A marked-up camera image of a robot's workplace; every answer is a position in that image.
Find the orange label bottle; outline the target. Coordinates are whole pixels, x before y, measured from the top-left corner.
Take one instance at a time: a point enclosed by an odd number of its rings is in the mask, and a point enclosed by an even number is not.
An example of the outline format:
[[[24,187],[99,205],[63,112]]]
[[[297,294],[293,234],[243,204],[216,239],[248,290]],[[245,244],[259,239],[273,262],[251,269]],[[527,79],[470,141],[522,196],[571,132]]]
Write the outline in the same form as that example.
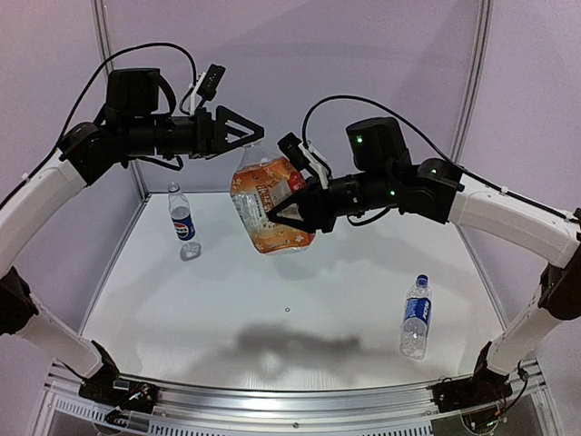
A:
[[[230,196],[254,248],[261,254],[297,253],[308,249],[313,233],[269,220],[267,212],[306,185],[290,161],[261,143],[243,147],[232,176]]]

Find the Pepsi bottle blue label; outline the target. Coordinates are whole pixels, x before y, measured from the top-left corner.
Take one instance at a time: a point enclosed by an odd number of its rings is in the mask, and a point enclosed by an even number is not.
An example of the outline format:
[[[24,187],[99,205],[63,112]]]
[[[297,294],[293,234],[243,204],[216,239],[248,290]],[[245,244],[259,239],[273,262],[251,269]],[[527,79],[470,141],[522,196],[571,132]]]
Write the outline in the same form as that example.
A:
[[[202,244],[194,226],[190,203],[177,182],[168,184],[168,210],[181,243],[181,259],[190,261],[198,258],[202,253]]]

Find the clear bottle blue text label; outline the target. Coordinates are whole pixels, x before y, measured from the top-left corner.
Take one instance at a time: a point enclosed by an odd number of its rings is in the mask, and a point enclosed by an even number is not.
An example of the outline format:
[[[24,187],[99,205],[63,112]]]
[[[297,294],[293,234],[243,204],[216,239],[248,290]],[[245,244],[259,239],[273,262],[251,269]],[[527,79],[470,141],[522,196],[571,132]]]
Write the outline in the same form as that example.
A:
[[[399,350],[411,359],[423,360],[428,346],[432,312],[428,276],[420,274],[406,293]]]

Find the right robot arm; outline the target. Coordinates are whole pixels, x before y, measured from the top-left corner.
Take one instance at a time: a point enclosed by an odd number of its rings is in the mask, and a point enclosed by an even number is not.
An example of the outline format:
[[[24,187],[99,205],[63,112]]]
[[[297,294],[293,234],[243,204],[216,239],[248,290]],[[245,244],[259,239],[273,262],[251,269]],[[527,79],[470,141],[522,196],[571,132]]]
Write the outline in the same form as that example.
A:
[[[431,386],[441,412],[518,401],[509,376],[527,378],[523,360],[560,324],[580,315],[580,213],[553,210],[442,158],[412,163],[399,123],[376,117],[351,124],[356,173],[332,177],[304,139],[288,134],[278,146],[309,172],[307,184],[269,212],[269,219],[307,233],[329,233],[340,217],[369,211],[413,214],[450,223],[468,239],[483,275],[510,267],[533,286],[530,301],[480,351],[473,372]]]

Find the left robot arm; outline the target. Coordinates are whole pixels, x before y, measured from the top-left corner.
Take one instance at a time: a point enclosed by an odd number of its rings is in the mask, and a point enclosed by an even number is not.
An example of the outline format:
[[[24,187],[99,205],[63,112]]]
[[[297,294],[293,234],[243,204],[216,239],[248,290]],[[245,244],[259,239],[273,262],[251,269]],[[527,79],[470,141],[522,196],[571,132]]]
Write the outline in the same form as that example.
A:
[[[260,140],[259,124],[222,105],[205,107],[223,74],[222,66],[212,65],[197,75],[189,92],[200,102],[177,115],[175,94],[158,68],[112,71],[97,116],[67,129],[1,205],[1,333],[47,352],[79,380],[82,398],[115,411],[151,411],[158,387],[124,378],[101,344],[85,339],[40,302],[15,263],[75,197],[112,167],[133,160],[180,167],[183,157],[212,159]]]

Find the left corner aluminium post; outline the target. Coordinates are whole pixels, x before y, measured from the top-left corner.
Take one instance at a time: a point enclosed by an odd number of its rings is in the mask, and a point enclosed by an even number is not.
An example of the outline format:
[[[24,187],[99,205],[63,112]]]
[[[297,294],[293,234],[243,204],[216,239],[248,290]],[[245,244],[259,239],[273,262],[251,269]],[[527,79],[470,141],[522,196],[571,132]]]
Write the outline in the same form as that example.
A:
[[[92,7],[103,69],[107,73],[104,119],[118,134],[124,135],[127,133],[131,121],[135,121],[138,116],[146,115],[146,111],[139,109],[137,105],[144,103],[148,94],[138,91],[137,86],[148,84],[150,80],[144,70],[135,68],[113,69],[113,59],[122,53],[112,51],[104,1],[92,1]]]

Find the corner aluminium post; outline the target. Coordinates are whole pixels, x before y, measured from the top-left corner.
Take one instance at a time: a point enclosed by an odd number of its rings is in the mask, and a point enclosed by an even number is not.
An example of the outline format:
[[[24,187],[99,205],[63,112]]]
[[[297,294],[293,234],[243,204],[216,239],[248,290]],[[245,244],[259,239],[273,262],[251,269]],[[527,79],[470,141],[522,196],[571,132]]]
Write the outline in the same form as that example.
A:
[[[478,1],[476,29],[470,63],[468,66],[467,81],[459,110],[458,122],[450,148],[450,154],[448,155],[456,164],[460,163],[462,154],[465,150],[470,123],[478,99],[478,89],[487,54],[487,43],[490,34],[493,4],[494,2],[492,0]]]
[[[135,68],[113,69],[113,59],[122,53],[112,51],[104,1],[92,1],[92,7],[103,69],[107,73],[104,119],[118,134],[124,135],[127,133],[131,121],[135,121],[138,116],[146,115],[146,111],[139,109],[137,105],[144,103],[148,94],[138,91],[137,86],[148,84],[150,80],[144,70]]]

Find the aluminium table frame rail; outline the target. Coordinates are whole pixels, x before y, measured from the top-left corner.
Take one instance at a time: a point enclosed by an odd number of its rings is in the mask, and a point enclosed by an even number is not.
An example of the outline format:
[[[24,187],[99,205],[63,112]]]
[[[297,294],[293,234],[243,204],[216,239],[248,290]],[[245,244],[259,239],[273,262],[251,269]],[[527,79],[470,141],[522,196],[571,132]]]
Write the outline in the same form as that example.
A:
[[[92,398],[61,364],[44,383],[33,435],[558,435],[540,368],[467,403],[460,378],[343,391],[207,388],[123,375]]]

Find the right corner aluminium post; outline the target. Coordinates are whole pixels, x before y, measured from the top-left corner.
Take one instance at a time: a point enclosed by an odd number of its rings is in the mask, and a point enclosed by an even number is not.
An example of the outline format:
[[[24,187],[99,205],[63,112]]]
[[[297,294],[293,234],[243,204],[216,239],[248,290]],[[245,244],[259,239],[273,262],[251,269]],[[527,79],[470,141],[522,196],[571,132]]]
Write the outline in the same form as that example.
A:
[[[448,155],[456,164],[460,163],[462,154],[465,150],[470,123],[478,99],[478,89],[487,54],[487,43],[490,34],[493,4],[494,2],[492,0],[478,1],[476,29],[470,63],[468,66],[467,81],[459,110],[458,122],[450,148],[450,154]]]

